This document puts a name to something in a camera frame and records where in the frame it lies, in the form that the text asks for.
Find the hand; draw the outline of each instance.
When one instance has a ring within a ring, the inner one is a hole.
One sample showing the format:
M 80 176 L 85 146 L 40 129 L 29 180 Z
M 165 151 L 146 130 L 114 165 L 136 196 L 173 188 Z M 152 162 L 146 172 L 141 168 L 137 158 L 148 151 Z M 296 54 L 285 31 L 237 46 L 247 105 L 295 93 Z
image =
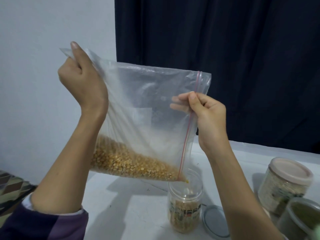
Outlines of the hand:
M 190 112 L 198 116 L 199 145 L 208 155 L 226 149 L 230 145 L 226 131 L 226 107 L 202 93 L 183 93 L 172 98 L 179 104 L 171 104 L 175 110 Z
M 59 79 L 79 103 L 82 115 L 104 120 L 109 106 L 106 84 L 82 48 L 76 42 L 71 42 L 71 48 L 76 61 L 66 60 L 58 70 Z

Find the dark blue curtain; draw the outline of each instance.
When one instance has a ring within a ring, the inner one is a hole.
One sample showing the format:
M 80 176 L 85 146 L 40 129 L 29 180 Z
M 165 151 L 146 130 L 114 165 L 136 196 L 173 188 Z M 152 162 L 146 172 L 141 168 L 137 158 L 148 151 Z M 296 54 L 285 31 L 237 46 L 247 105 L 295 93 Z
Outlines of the dark blue curtain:
M 320 152 L 320 0 L 115 0 L 117 60 L 212 74 L 230 140 Z

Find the wall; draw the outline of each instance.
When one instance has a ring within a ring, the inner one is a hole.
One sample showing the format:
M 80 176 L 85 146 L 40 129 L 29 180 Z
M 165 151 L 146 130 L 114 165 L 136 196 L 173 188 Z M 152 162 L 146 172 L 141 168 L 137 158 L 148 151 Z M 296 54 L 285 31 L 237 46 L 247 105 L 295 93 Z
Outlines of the wall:
M 44 177 L 80 116 L 59 48 L 74 40 L 116 60 L 114 15 L 114 0 L 0 0 L 0 170 Z

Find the floor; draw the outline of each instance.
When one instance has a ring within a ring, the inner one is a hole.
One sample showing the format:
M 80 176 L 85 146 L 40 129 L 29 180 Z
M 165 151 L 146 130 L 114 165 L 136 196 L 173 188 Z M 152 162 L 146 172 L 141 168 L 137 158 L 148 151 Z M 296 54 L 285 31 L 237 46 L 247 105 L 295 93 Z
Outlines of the floor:
M 35 188 L 28 181 L 0 170 L 0 227 Z

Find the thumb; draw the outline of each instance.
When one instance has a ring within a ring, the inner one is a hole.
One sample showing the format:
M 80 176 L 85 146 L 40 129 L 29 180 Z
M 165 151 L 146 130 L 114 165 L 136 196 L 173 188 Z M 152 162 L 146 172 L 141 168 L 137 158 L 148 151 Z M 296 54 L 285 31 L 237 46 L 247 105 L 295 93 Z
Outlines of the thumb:
M 199 113 L 204 111 L 206 108 L 203 107 L 203 105 L 200 103 L 200 100 L 198 99 L 195 92 L 190 92 L 189 96 L 189 104 L 191 109 L 199 116 Z
M 92 66 L 92 62 L 89 56 L 84 52 L 84 50 L 74 41 L 71 42 L 71 49 L 76 62 L 80 65 L 82 70 L 88 69 Z

